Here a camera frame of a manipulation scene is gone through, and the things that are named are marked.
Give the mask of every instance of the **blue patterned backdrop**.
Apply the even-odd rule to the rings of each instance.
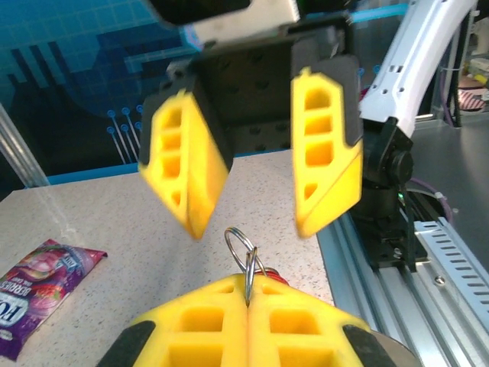
[[[186,39],[141,0],[1,0],[0,101],[48,175],[135,162],[141,104]]]

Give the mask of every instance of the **snack pouch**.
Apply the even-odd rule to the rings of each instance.
[[[49,239],[0,278],[0,356],[17,360],[28,337],[103,256]]]

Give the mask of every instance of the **speckled countertop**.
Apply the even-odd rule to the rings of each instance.
[[[241,229],[290,285],[332,303],[316,238],[296,235],[291,170],[289,151],[236,159],[199,242],[138,174],[8,196],[0,203],[1,274],[49,238],[108,258],[29,338],[17,364],[0,357],[0,366],[94,366],[136,316],[238,272],[223,239],[228,226]]]

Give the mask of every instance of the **black cable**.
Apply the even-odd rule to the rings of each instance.
[[[460,115],[460,97],[458,96],[458,83],[459,83],[459,75],[458,71],[454,71],[453,75],[455,76],[455,85],[457,90],[453,92],[453,106],[454,106],[454,115],[455,120],[453,125],[457,128],[461,127],[461,115]]]
[[[411,272],[416,272],[416,238],[414,236],[414,212],[406,185],[400,186],[403,194],[404,208],[407,216],[406,263]]]
[[[460,24],[460,37],[458,38],[458,46],[457,53],[455,55],[454,68],[460,68],[461,62],[464,58],[464,47],[465,47],[465,39],[468,36],[468,25],[471,19],[471,13],[469,12],[464,20]],[[461,116],[460,116],[460,99],[458,98],[458,82],[459,82],[459,71],[453,70],[452,72],[452,80],[450,81],[449,95],[447,98],[447,103],[453,99],[453,104],[455,106],[455,120],[454,126],[459,128],[461,127]]]

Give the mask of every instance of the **metal key ring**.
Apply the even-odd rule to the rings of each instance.
[[[246,306],[250,305],[251,290],[253,289],[254,267],[257,264],[258,249],[253,247],[252,252],[246,253],[246,271],[244,272],[244,300]]]
[[[228,245],[229,251],[231,251],[232,253],[232,257],[235,259],[241,271],[246,273],[246,265],[241,261],[241,259],[238,257],[238,254],[236,254],[235,249],[232,247],[230,235],[234,235],[235,237],[237,237],[250,253],[254,251],[255,246],[253,245],[253,243],[251,243],[250,239],[246,237],[246,235],[236,227],[228,227],[224,231],[224,239],[226,241],[226,244]],[[255,256],[255,261],[258,264],[258,267],[260,268],[262,273],[267,276],[266,268],[264,267],[263,262],[261,262],[258,256]]]

